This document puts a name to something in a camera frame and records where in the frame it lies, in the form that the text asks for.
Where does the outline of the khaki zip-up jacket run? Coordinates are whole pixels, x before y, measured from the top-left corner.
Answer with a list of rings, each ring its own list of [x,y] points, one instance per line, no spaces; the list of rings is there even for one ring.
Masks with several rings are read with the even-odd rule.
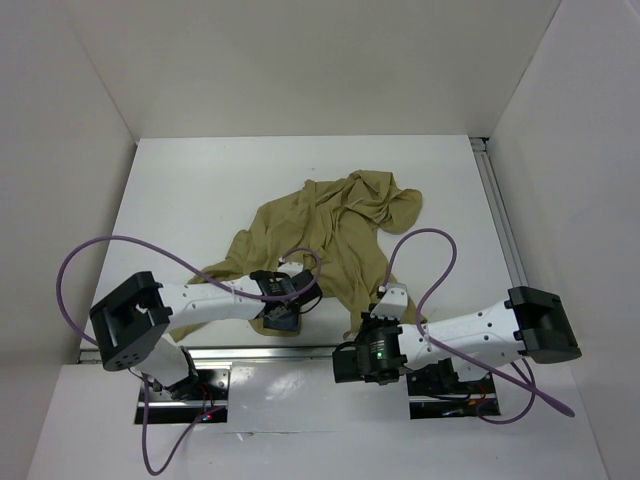
[[[284,197],[263,204],[251,225],[233,238],[225,258],[204,267],[220,280],[275,270],[279,259],[321,271],[319,286],[350,314],[349,334],[387,280],[388,259],[378,233],[399,235],[414,226],[423,196],[401,189],[390,172],[359,170],[334,181],[308,180]]]

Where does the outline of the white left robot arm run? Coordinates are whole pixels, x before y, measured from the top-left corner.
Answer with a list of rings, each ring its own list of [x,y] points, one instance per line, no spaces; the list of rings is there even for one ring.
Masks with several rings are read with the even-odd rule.
[[[267,329],[293,333],[303,307],[322,299],[304,269],[256,271],[220,287],[211,283],[162,284],[149,271],[133,274],[98,301],[90,321],[106,371],[135,369],[174,400],[204,382],[188,350],[169,339],[176,329],[221,320],[260,320]]]

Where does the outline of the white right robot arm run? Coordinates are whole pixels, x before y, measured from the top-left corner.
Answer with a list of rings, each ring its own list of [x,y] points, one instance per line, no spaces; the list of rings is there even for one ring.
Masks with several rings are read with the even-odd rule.
[[[521,358],[537,364],[576,360],[581,349],[559,296],[530,287],[476,313],[448,320],[402,324],[408,308],[403,284],[379,289],[381,298],[362,313],[358,334],[332,353],[336,383],[385,385],[438,365],[436,379],[448,392]]]

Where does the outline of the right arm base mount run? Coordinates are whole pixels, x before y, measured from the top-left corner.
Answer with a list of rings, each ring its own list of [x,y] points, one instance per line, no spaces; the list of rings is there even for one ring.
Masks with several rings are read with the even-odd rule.
[[[489,417],[501,415],[490,373],[461,381],[450,359],[406,374],[411,420],[476,417],[477,407]]]

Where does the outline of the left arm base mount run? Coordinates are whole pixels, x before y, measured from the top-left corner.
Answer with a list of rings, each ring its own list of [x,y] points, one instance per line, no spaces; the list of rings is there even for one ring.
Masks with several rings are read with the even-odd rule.
[[[150,425],[187,425],[197,417],[201,424],[228,421],[231,362],[195,361],[198,381],[187,393],[174,398],[151,379],[148,423]]]

